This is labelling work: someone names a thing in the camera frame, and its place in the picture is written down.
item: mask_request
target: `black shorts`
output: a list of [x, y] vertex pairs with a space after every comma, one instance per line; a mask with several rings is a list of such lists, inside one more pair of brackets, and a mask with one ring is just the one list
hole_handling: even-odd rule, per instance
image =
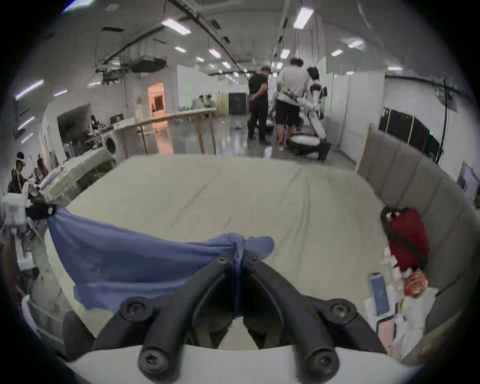
[[299, 121], [300, 107], [287, 103], [286, 101], [276, 101], [276, 123], [294, 127]]

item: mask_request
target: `bag strap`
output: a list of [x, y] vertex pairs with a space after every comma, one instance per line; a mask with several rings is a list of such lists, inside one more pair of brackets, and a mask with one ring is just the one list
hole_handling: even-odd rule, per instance
[[427, 257], [423, 253], [423, 251], [417, 247], [415, 244], [412, 244], [408, 239], [404, 238], [401, 236], [396, 229], [394, 229], [390, 223], [387, 221], [387, 213], [395, 213], [395, 212], [406, 212], [408, 208], [398, 210], [389, 206], [385, 206], [385, 208], [382, 209], [380, 213], [380, 221], [382, 222], [382, 227], [384, 229], [385, 235], [387, 235], [387, 238], [391, 239], [392, 241], [396, 242], [397, 244], [400, 244], [402, 247], [410, 251], [417, 259], [420, 260], [421, 262], [421, 267], [423, 269], [423, 266], [427, 263]]

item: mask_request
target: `snack package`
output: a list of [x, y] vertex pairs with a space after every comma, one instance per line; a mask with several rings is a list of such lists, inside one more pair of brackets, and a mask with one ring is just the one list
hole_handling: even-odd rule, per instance
[[428, 280], [421, 269], [417, 269], [412, 273], [405, 282], [404, 294], [414, 299], [419, 297], [428, 287]]

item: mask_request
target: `washing machine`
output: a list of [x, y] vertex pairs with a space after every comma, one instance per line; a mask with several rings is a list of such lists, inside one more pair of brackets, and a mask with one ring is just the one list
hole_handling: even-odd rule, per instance
[[127, 158], [121, 132], [111, 130], [102, 133], [100, 138], [102, 145], [113, 155], [117, 165]]

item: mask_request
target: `upholstered headboard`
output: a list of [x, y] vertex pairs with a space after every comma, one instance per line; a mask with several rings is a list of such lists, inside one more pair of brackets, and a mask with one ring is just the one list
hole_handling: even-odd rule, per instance
[[422, 216], [430, 247], [425, 273], [440, 290], [428, 333], [466, 305], [478, 277], [480, 229], [473, 205], [437, 164], [381, 131], [369, 132], [357, 172], [385, 205], [416, 208]]

